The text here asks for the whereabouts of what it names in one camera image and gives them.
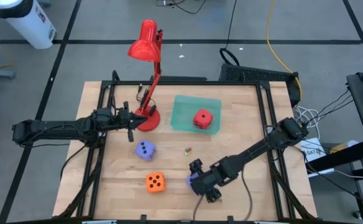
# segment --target gray floor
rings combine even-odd
[[[45,9],[62,39],[76,0],[52,0]],[[201,1],[186,0],[194,10]],[[363,3],[350,0],[363,29]],[[130,40],[139,35],[141,21],[155,19],[165,39],[225,39],[234,1],[208,0],[196,15],[177,8],[156,7],[155,0],[82,0],[70,39]],[[265,39],[270,0],[239,1],[231,30],[232,39]],[[270,25],[271,39],[359,40],[341,0],[276,1]],[[22,39],[5,22],[0,39]],[[217,80],[223,61],[218,44],[165,44],[163,75],[201,76]],[[59,45],[35,50],[23,44],[6,44],[15,58],[14,80],[0,80],[0,211],[16,171],[22,148],[11,141],[11,125],[33,119],[46,86]],[[127,56],[128,45],[69,44],[58,69],[44,119],[74,119],[83,83],[110,79],[116,69],[122,80],[148,80],[152,65]],[[274,45],[280,58],[300,74],[302,106],[321,109],[346,90],[346,75],[363,72],[363,46]],[[229,50],[241,65],[284,71],[264,44],[231,44]],[[0,51],[0,64],[7,59]],[[321,141],[363,141],[363,128],[354,105],[330,114],[320,124]],[[49,218],[59,185],[59,172],[67,147],[32,151],[8,221]],[[331,178],[354,190],[354,181],[337,174]],[[357,222],[351,212],[355,199],[320,178],[312,178],[318,215],[325,220]]]

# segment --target wooden tabletop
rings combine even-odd
[[[85,117],[96,109],[100,82],[86,82],[77,118]],[[277,120],[292,116],[285,83],[271,83]],[[137,86],[118,85],[115,88],[117,107],[128,101],[132,111],[139,107],[136,102]],[[215,98],[222,102],[221,127],[217,134],[198,134],[173,130],[170,125],[173,102],[176,95]],[[267,110],[267,100],[263,91]],[[263,138],[257,94],[254,86],[186,86],[158,85],[152,97],[161,115],[159,126],[147,133],[134,131],[135,142],[129,142],[126,130],[108,132],[103,168],[96,202],[95,219],[140,219],[146,214],[149,220],[191,220],[199,196],[186,185],[190,174],[188,165],[200,158],[203,170],[224,156],[238,154]],[[152,161],[135,155],[136,144],[146,139],[157,146]],[[68,157],[82,146],[72,141]],[[185,148],[192,153],[185,155]],[[85,149],[66,166],[58,190],[53,215],[58,215],[74,199],[80,190],[88,150]],[[294,148],[284,153],[290,187],[299,201],[312,214],[316,209],[306,173],[303,156]],[[145,188],[145,176],[162,172],[166,191],[150,194]],[[265,154],[245,166],[245,179],[252,193],[253,211],[250,220],[276,220],[269,165]],[[249,198],[241,175],[237,180],[219,188],[222,197],[215,203],[203,200],[196,214],[197,220],[226,220],[233,215],[242,220],[249,209]],[[287,214],[283,192],[283,210]]]

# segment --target lamp base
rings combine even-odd
[[[142,108],[137,109],[134,113],[142,116],[146,116],[148,120],[137,127],[139,131],[152,131],[154,130],[160,121],[161,116],[159,115],[158,110],[155,110],[154,113],[150,116],[149,111],[151,110],[151,106],[147,106],[145,110],[142,112]]]

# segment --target purple dice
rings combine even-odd
[[[198,177],[198,174],[197,173],[194,173],[194,174],[191,174],[191,175],[189,175],[188,177],[187,177],[187,179],[186,179],[186,182],[187,182],[187,185],[188,185],[188,188],[191,190],[191,191],[193,191],[193,189],[191,188],[191,180],[192,179],[194,179],[194,178],[196,178],[196,177]]]
[[[155,144],[147,141],[141,140],[136,146],[136,154],[145,160],[151,160],[155,153]]]

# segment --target yellow cable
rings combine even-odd
[[[270,25],[270,20],[271,20],[271,13],[273,11],[274,8],[274,0],[271,0],[271,7],[270,7],[270,12],[269,12],[269,16],[267,17],[267,25],[266,25],[266,41],[267,41],[267,45],[269,47],[269,49],[271,50],[271,52],[273,53],[274,57],[278,60],[278,62],[280,62],[280,64],[286,69],[288,70],[288,72],[293,73],[292,70],[290,70],[288,68],[287,65],[285,65],[281,59],[277,56],[277,54],[274,52],[273,48],[271,47],[270,41],[269,41],[269,25]],[[298,84],[299,87],[299,93],[300,93],[300,98],[303,96],[303,90],[301,89],[301,85],[299,82],[299,79],[297,77],[295,77],[296,83]]]
[[[0,69],[14,66],[15,63],[13,61],[12,55],[9,52],[7,52],[6,50],[4,50],[1,45],[0,45],[0,49],[2,50],[2,53],[4,55],[6,55],[7,58],[9,59],[9,61],[11,62],[10,64],[7,64],[7,65],[0,65]]]

